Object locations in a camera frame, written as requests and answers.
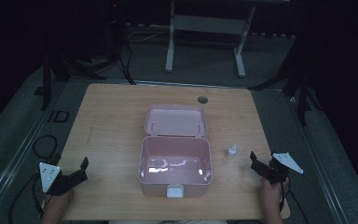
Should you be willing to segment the person's left hand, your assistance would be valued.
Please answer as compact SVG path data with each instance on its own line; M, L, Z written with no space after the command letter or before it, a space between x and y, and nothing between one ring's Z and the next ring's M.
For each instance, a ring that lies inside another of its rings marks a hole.
M59 209L63 209L74 198L74 195L75 193L72 189L59 196L49 195L47 197L45 208L48 209L57 207Z

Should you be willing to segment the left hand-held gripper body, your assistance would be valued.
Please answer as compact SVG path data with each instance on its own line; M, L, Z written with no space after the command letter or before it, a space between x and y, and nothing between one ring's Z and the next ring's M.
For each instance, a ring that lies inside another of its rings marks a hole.
M42 190L49 195L59 196L74 187L72 181L76 179L77 173L63 175L60 166L39 163L39 174L41 178Z

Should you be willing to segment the person's right hand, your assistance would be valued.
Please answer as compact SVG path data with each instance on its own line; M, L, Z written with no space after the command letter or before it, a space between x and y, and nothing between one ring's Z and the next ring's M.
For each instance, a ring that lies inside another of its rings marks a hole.
M284 191L289 188L290 180L286 178L282 183L271 184L265 177L262 177L261 183L261 202L266 205L273 205L281 201Z

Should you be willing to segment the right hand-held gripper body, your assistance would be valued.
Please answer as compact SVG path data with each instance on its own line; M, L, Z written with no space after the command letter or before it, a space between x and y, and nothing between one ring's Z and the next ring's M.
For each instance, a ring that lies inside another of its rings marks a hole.
M297 164L288 152L274 152L272 154L272 159L269 161L267 175L265 178L271 184L281 183L286 180L289 170L293 170L301 175L304 173L304 170Z

